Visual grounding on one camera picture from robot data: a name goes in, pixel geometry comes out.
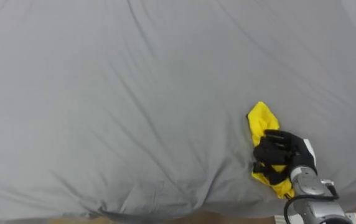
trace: yellow fabric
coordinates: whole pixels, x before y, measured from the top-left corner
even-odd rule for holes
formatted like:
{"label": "yellow fabric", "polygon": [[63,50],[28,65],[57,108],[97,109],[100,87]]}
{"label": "yellow fabric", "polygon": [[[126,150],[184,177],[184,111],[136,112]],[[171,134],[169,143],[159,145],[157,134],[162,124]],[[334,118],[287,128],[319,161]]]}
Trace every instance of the yellow fabric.
{"label": "yellow fabric", "polygon": [[[264,131],[266,129],[279,129],[278,119],[263,102],[258,102],[248,113],[247,118],[254,146],[259,145],[260,139],[264,136]],[[272,167],[278,172],[281,172],[285,168],[285,166]],[[294,190],[292,189],[291,182],[288,178],[279,184],[271,185],[269,180],[263,174],[252,172],[251,175],[261,183],[271,186],[278,198],[284,198],[286,194],[289,197],[294,196]]]}

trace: wooden floor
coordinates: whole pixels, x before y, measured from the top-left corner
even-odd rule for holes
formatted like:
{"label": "wooden floor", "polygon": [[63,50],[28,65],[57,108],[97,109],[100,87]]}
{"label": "wooden floor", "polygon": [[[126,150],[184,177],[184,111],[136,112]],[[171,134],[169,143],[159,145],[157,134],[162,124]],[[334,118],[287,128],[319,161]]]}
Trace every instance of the wooden floor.
{"label": "wooden floor", "polygon": [[[98,218],[92,221],[79,222],[73,220],[52,220],[49,224],[116,224],[106,218]],[[187,218],[167,222],[166,224],[275,224],[274,218],[251,220],[245,218],[228,218],[216,213],[200,213]]]}

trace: mattress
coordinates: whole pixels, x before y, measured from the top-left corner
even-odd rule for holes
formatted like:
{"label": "mattress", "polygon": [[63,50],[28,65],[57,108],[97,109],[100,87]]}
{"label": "mattress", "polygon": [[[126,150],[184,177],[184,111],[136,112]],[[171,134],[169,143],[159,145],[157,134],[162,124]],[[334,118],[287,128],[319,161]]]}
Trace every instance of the mattress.
{"label": "mattress", "polygon": [[257,101],[355,208],[341,1],[0,0],[0,220],[280,214],[250,177]]}

